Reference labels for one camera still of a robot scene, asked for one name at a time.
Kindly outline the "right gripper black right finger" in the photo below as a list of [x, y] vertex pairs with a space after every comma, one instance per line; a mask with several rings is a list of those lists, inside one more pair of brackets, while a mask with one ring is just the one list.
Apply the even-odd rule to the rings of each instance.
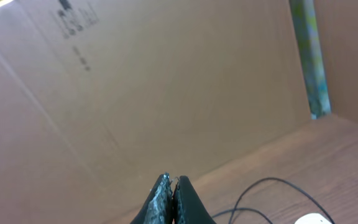
[[190, 179], [182, 175], [173, 192], [174, 224], [215, 224], [207, 212]]

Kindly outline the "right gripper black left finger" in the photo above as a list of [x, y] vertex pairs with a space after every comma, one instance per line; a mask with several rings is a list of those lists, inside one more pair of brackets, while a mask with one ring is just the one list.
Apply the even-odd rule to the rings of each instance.
[[169, 173], [159, 175], [146, 201], [131, 221], [131, 224], [172, 223], [172, 194]]

